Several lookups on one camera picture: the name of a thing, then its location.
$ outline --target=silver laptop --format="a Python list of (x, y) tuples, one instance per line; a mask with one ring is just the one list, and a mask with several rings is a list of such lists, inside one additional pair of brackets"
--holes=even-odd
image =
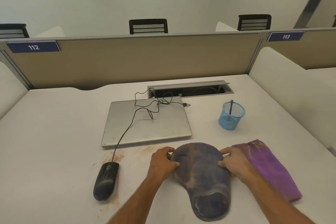
[[(140, 99), (137, 105), (147, 106), (153, 100)], [(181, 97), (173, 97), (169, 105), (159, 105), (159, 112), (153, 113), (153, 120), (147, 110), (138, 110), (135, 114), (132, 126), (125, 133), (119, 145), (143, 143), (191, 136), (191, 129), (188, 118), (182, 105)], [(134, 105), (135, 100), (112, 102), (108, 112), (102, 147), (117, 145), (120, 137), (132, 122), (134, 112), (140, 108)], [(150, 111), (158, 110), (157, 102), (153, 102), (149, 107)]]

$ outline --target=right hand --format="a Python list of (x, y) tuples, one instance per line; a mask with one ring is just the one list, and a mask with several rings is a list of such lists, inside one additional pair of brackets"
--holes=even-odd
[(222, 161), (218, 161), (218, 165), (226, 167), (230, 171), (230, 175), (238, 177), (242, 183), (246, 183), (249, 176), (256, 172), (240, 149), (227, 147), (220, 150), (220, 152), (223, 155), (229, 155), (225, 156)]

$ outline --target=left hand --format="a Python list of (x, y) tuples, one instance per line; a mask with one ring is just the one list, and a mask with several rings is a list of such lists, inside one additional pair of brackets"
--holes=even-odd
[(150, 160), (147, 177), (150, 179), (157, 179), (157, 181), (160, 183), (166, 180), (180, 165), (179, 162), (170, 162), (171, 155), (169, 152), (173, 151), (174, 148), (172, 147), (164, 147), (153, 153), (152, 159)]

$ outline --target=mesh chair back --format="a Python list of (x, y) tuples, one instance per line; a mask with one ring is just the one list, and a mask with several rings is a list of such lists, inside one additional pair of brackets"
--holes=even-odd
[(26, 24), (0, 24), (0, 39), (29, 38)]
[(130, 20), (129, 33), (131, 35), (168, 33), (167, 20), (166, 19)]
[(269, 14), (239, 15), (238, 30), (269, 30), (272, 16)]

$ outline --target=blue mesh pen holder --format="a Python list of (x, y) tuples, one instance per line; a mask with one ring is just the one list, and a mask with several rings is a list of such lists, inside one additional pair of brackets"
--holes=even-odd
[(240, 104), (233, 102), (231, 114), (230, 113), (231, 102), (226, 102), (223, 104), (223, 110), (220, 114), (218, 123), (226, 130), (234, 130), (240, 119), (245, 115), (245, 109)]

